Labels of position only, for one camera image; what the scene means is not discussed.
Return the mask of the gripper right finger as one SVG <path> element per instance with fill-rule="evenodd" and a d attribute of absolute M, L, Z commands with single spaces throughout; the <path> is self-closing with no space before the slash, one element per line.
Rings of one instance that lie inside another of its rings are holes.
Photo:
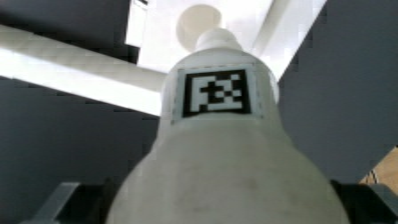
<path fill-rule="evenodd" d="M 398 194 L 386 184 L 331 181 L 350 224 L 398 224 Z"/>

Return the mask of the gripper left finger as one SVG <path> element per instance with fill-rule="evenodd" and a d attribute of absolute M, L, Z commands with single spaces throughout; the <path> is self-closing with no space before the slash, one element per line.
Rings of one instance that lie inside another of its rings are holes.
<path fill-rule="evenodd" d="M 105 224 L 116 188 L 102 184 L 62 182 L 32 218 L 20 224 Z"/>

